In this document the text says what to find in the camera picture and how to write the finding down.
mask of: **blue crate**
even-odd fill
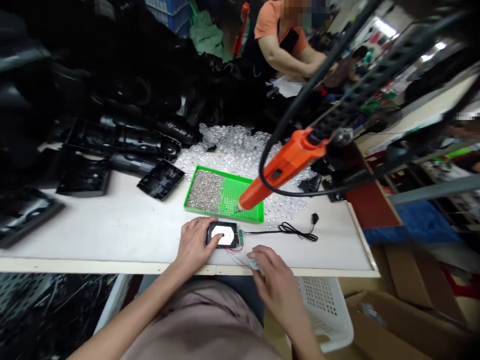
[[[190,0],[145,0],[145,4],[163,13],[175,15],[175,13],[184,7],[185,4],[188,4],[189,1]]]
[[[151,6],[147,6],[147,8],[159,23],[166,25],[174,33],[177,33],[185,22],[190,21],[191,9],[188,3],[174,15],[170,15]]]
[[[190,21],[186,21],[182,26],[180,26],[180,28],[176,32],[176,35],[179,38],[188,38],[189,30],[190,30]]]

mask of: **person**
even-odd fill
[[[207,229],[216,221],[197,217],[183,225],[175,261],[68,359],[281,360],[233,289],[214,280],[191,279],[223,236],[215,235],[206,245]],[[247,256],[261,267],[261,272],[252,271],[258,294],[290,338],[297,358],[324,360],[290,268],[266,246],[254,247]]]
[[[241,54],[243,61],[253,66],[256,77],[270,81],[281,72],[294,79],[310,78],[326,60],[325,54],[309,45],[299,26],[299,17],[308,11],[309,2],[268,0],[263,4]]]
[[[336,70],[327,74],[323,80],[323,87],[330,94],[343,94],[344,86],[348,80],[351,82],[358,81],[359,78],[355,74],[355,65],[367,55],[368,50],[366,46],[362,45],[352,54],[340,60]]]

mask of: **white table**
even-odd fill
[[[112,171],[107,194],[75,198],[53,194],[66,207],[9,249],[0,249],[2,272],[159,274],[175,259],[180,228],[199,216],[185,211],[189,182],[183,179],[164,200],[137,188],[139,179]],[[300,231],[319,221],[317,242],[296,235],[246,235],[243,251],[218,249],[199,274],[250,275],[246,254],[256,245],[272,247],[297,276],[379,277],[353,208],[330,203],[326,196],[309,198],[309,208],[289,221]],[[266,223],[237,222],[244,231],[269,230]]]

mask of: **red wire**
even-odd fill
[[[239,252],[241,252],[241,251],[244,249],[244,245],[243,245],[243,244],[241,245],[240,250],[232,250],[232,249],[229,248],[227,245],[223,245],[223,246],[225,247],[225,249],[230,250],[232,253],[239,253]]]

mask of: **green tray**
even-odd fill
[[[221,201],[219,213],[209,212],[204,210],[199,210],[193,207],[187,207],[187,200],[190,196],[190,190],[192,188],[192,184],[194,183],[195,175],[197,175],[198,170],[208,171],[210,173],[214,173],[220,175],[225,178],[225,181],[221,185]],[[253,182],[253,180],[248,179],[246,177],[241,177],[237,175],[230,174],[228,172],[218,171],[211,169],[209,167],[197,165],[195,168],[195,173],[191,178],[190,186],[188,188],[188,192],[186,193],[185,202],[183,203],[183,207],[187,211],[192,211],[195,213],[203,213],[203,214],[211,214],[211,215],[218,215],[221,217],[228,217],[233,219],[238,219],[240,221],[248,221],[248,222],[255,222],[255,223],[263,223],[264,222],[264,202],[262,201],[257,206],[255,206],[252,210],[242,211],[237,213],[237,205],[239,203],[239,198],[243,194],[243,192],[249,187],[249,185]]]

